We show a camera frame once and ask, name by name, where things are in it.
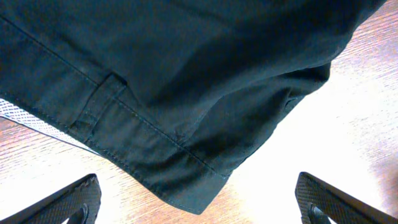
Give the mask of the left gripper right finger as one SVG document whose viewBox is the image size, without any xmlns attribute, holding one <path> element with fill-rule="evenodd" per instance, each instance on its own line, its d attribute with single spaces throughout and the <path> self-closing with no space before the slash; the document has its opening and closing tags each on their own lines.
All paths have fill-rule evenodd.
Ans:
<svg viewBox="0 0 398 224">
<path fill-rule="evenodd" d="M 397 224 L 397 218 L 307 172 L 298 176 L 295 197 L 303 224 Z"/>
</svg>

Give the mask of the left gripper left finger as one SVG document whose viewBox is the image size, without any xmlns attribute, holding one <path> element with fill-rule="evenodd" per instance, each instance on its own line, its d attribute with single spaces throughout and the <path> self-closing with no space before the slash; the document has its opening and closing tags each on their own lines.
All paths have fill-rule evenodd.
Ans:
<svg viewBox="0 0 398 224">
<path fill-rule="evenodd" d="M 39 202 L 1 220 L 1 224 L 94 224 L 101 205 L 96 174 L 88 174 Z"/>
</svg>

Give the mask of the black shorts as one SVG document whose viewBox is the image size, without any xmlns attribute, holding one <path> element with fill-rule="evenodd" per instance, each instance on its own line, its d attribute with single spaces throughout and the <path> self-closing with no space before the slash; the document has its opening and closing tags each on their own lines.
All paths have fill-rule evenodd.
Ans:
<svg viewBox="0 0 398 224">
<path fill-rule="evenodd" d="M 381 0 L 1 0 L 1 98 L 196 215 Z"/>
</svg>

